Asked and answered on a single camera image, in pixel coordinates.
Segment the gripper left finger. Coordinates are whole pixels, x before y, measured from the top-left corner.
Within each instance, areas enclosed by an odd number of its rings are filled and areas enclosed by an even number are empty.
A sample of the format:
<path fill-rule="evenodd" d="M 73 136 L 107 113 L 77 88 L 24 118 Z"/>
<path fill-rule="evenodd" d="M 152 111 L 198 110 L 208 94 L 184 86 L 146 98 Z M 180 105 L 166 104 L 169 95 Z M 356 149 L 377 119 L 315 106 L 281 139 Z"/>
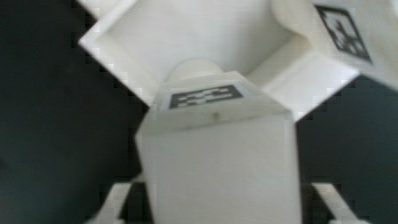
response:
<path fill-rule="evenodd" d="M 121 218 L 121 212 L 132 186 L 134 183 L 130 182 L 116 183 L 113 185 L 100 211 L 84 224 L 129 224 L 129 221 Z"/>

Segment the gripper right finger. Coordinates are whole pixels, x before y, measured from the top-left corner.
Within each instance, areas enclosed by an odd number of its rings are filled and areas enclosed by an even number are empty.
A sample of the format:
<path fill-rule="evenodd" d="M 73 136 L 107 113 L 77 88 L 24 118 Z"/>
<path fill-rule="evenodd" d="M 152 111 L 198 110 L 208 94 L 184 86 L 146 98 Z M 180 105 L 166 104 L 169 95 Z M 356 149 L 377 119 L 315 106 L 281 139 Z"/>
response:
<path fill-rule="evenodd" d="M 313 182 L 312 185 L 333 214 L 329 224 L 372 224 L 358 217 L 335 184 L 326 182 Z"/>

